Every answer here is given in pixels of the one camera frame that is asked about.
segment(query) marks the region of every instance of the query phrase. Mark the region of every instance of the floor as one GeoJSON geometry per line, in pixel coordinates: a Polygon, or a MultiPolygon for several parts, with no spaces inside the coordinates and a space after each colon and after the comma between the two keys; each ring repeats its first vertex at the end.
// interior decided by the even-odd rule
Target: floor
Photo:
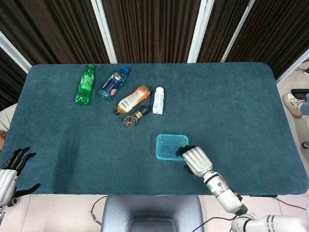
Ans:
{"type": "MultiPolygon", "coordinates": [[[[302,70],[309,67],[309,61],[299,66],[302,70]]],[[[281,98],[286,94],[290,93],[293,88],[309,88],[309,76],[303,74],[303,71],[297,69],[292,72],[285,80],[277,85],[281,98]]],[[[288,119],[290,129],[303,161],[305,169],[309,174],[309,149],[303,149],[301,144],[309,141],[309,116],[302,116],[300,119],[295,119],[288,109],[284,107],[286,117],[288,119]]]]}
{"type": "MultiPolygon", "coordinates": [[[[294,71],[284,83],[278,86],[280,94],[287,93],[293,88],[304,87],[302,72],[294,71]]],[[[5,217],[0,226],[0,232],[99,232],[100,226],[92,220],[89,213],[93,203],[102,197],[101,195],[28,195],[19,199],[11,208],[4,208],[5,217]]],[[[302,195],[278,196],[289,204],[306,208],[309,203],[309,191],[302,195]]],[[[213,196],[200,196],[204,220],[211,217],[232,218],[226,213],[213,196]]],[[[244,204],[259,217],[265,215],[297,216],[307,220],[306,211],[287,206],[273,198],[244,196],[244,204]]],[[[94,214],[101,221],[105,198],[100,200],[94,214]]],[[[230,221],[214,219],[205,226],[206,232],[228,232],[230,221]]]]}

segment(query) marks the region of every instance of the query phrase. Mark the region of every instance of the black lid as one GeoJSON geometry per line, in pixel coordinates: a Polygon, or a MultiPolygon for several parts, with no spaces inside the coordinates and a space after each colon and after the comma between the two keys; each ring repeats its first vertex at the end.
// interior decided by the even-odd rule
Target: black lid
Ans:
{"type": "Polygon", "coordinates": [[[144,105],[140,107],[139,111],[142,115],[146,115],[149,112],[148,108],[144,105]]]}
{"type": "Polygon", "coordinates": [[[119,115],[119,111],[117,109],[114,110],[114,114],[119,115]]]}

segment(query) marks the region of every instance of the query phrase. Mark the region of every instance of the gray chair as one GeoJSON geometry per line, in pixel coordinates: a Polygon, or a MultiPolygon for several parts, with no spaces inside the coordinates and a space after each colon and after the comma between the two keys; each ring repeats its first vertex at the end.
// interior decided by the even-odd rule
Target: gray chair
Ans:
{"type": "Polygon", "coordinates": [[[101,232],[191,232],[202,223],[197,195],[109,195],[101,232]]]}

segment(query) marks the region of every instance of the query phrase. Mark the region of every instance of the green bottle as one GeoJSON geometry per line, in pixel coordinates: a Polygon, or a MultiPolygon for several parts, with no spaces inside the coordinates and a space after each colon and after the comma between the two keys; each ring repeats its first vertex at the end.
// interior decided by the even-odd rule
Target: green bottle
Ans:
{"type": "Polygon", "coordinates": [[[75,102],[80,105],[86,105],[89,102],[90,91],[95,76],[93,74],[93,64],[88,65],[88,70],[83,73],[81,83],[79,84],[78,93],[75,102]]]}

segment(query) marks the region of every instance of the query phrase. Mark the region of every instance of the teal tablecloth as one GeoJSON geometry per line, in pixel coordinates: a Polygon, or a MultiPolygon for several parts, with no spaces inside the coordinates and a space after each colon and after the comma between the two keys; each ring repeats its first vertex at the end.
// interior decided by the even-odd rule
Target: teal tablecloth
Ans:
{"type": "Polygon", "coordinates": [[[121,64],[96,65],[89,105],[74,102],[87,65],[31,68],[0,154],[37,152],[18,189],[36,193],[209,194],[183,161],[158,160],[160,133],[185,134],[199,145],[240,194],[299,194],[308,179],[296,150],[271,69],[263,63],[128,64],[130,75],[112,101],[97,90],[121,64]],[[164,87],[163,115],[152,113],[128,129],[118,102],[138,86],[164,87]]]}

